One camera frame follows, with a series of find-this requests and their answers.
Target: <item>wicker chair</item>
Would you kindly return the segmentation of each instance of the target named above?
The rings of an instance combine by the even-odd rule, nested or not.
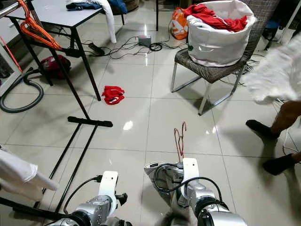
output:
[[[246,65],[247,61],[251,58],[257,43],[259,41],[259,38],[268,22],[270,17],[272,16],[279,0],[241,0],[242,2],[246,3],[250,9],[254,12],[255,16],[257,17],[258,21],[254,24],[250,36],[249,36],[249,42],[248,45],[244,51],[243,56],[241,59],[234,65],[227,66],[227,67],[205,67],[199,64],[194,63],[191,58],[188,55],[188,49],[183,49],[178,51],[175,54],[174,57],[174,72],[172,77],[172,83],[171,83],[171,92],[176,92],[185,86],[199,80],[200,78],[205,79],[209,84],[207,85],[204,97],[202,99],[201,106],[199,108],[198,114],[202,115],[204,113],[204,107],[205,103],[209,94],[209,90],[212,86],[212,84],[219,79],[228,76],[229,74],[236,72],[239,70],[239,74],[237,76],[235,85],[233,87],[233,90],[221,98],[220,100],[213,103],[213,106],[218,105],[228,97],[230,97],[234,91],[237,88],[239,79],[241,77],[241,74],[243,72],[244,66]],[[198,74],[197,77],[193,78],[192,80],[180,85],[179,87],[174,88],[174,81],[175,81],[175,75],[176,75],[176,69],[177,64],[181,64],[184,67],[192,70],[194,73]]]

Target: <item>plastic bag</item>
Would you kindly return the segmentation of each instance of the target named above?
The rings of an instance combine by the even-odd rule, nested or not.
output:
[[[249,34],[256,18],[251,9],[238,0],[203,2],[222,19],[247,16],[247,25],[239,32],[215,29],[201,19],[188,16],[188,54],[200,65],[225,67],[235,64],[242,57]]]
[[[184,17],[184,9],[177,7],[173,13],[172,34],[177,40],[185,39],[188,34],[187,19]]]

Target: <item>red cloth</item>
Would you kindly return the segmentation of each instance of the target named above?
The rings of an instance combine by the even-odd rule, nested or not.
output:
[[[124,90],[118,86],[105,86],[102,96],[107,104],[115,105],[124,99],[124,93]]]
[[[226,29],[230,32],[239,32],[243,30],[247,24],[246,16],[240,19],[221,19],[213,10],[210,10],[204,4],[194,4],[189,6],[184,11],[184,16],[188,17],[193,15],[196,18],[201,19],[204,23],[216,28],[216,29]]]

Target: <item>white cloth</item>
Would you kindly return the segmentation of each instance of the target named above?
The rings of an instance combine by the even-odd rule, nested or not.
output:
[[[275,99],[301,101],[301,34],[288,44],[272,49],[259,65],[242,79],[255,102]]]
[[[42,187],[57,190],[59,185],[38,172],[38,166],[0,148],[0,188],[39,201]]]
[[[256,22],[251,9],[238,0],[202,2],[223,19],[247,16],[247,25],[239,32],[215,29],[192,15],[187,17],[188,54],[194,63],[207,67],[225,67],[235,64],[242,57],[249,34]]]
[[[111,6],[107,0],[66,0],[66,5],[71,3],[96,3],[103,7],[107,19],[108,30],[110,35],[110,40],[112,43],[116,43],[116,36],[115,36],[115,21]]]

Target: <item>chair seat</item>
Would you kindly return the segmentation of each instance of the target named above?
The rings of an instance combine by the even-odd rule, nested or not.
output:
[[[196,64],[192,61],[188,55],[188,49],[182,49],[178,51],[174,56],[174,61],[183,65],[184,67],[192,70],[194,73],[198,74],[200,77],[204,78],[209,83],[214,83],[217,80],[241,69],[247,61],[250,59],[249,56],[243,54],[241,59],[234,65],[227,67],[205,67]]]

